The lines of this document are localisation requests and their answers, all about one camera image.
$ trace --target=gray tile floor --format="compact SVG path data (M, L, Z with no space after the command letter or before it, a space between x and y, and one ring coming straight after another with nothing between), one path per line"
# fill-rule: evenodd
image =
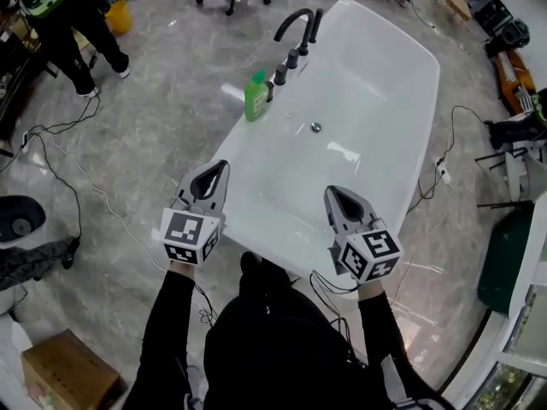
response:
M243 89L255 71L266 68L271 73L284 59L302 29L292 28L280 44L273 35L291 11L329 9L336 1L273 0L264 6L262 0L239 0L232 17L224 15L225 0L205 0L202 7L195 0L130 1L134 28L119 42L131 57L131 76L119 79L100 58L93 71L102 90L97 115L56 141L78 158L161 265L166 266L167 259L155 236L162 209L180 177L210 159L243 112L231 88ZM492 66L481 50L483 34L473 24L454 21L434 0L415 3L436 29L394 2L362 2L424 44L440 63L437 113L421 175L424 189L429 188L431 159L447 147L453 105L473 108L483 120L507 117L497 100ZM96 101L91 101L91 109ZM74 120L84 106L67 78L43 74L21 116L14 145L32 125ZM410 359L434 387L450 374L485 312L476 285L489 232L501 214L475 205L505 193L503 183L495 185L473 162L489 152L482 125L457 110L454 127L456 143L448 156L452 187L440 184L434 199L407 217L401 232L407 256L398 274L385 283L391 299L398 292L393 309ZM57 327L70 327L131 378L162 274L108 211L103 196L91 188L74 160L55 147L50 136L44 140L54 168L79 192L82 245L72 270L59 268L47 279L27 284L29 297L18 313L23 319L45 318ZM35 243L77 232L74 196L44 167L38 141L4 173L0 189L33 196L46 208L49 220ZM197 273L217 310L237 294L240 254L237 244L223 239ZM302 281L297 287L310 292ZM354 344L364 352L356 304L336 302L350 322ZM192 305L188 349L199 364L207 326L200 323L198 309Z

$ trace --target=cardboard box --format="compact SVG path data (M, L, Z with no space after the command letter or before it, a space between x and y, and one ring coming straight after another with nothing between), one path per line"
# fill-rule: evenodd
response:
M29 395L42 408L107 408L123 393L120 374L70 330L23 352L21 360Z

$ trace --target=bathtub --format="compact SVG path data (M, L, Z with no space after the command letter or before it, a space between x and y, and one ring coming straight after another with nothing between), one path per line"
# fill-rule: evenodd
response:
M242 116L213 157L231 166L224 233L303 278L316 270L348 284L327 250L325 188L365 197L399 232L426 153L439 65L366 6L339 0L290 72L267 113L252 123Z

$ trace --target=soap bottle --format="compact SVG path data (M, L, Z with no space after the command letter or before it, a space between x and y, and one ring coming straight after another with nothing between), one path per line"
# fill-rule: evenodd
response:
M264 114L268 100L269 89L264 83L266 72L257 72L245 86L245 117L247 121L255 121Z

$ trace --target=black faucet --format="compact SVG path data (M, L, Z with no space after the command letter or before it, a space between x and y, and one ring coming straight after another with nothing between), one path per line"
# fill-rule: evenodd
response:
M309 37L311 36L311 31L314 26L315 22L315 16L311 9L299 9L292 14L290 14L285 21L281 23L281 26L279 26L279 29L275 33L275 36L273 37L274 41L281 41L283 38L283 35L285 35L286 30L289 28L289 26L295 21L298 20L302 15L308 16L308 22L306 23L306 29L304 30L304 36L302 38L302 42L300 43L300 46L298 47L298 53L300 53L300 56L306 56L308 54L308 42Z

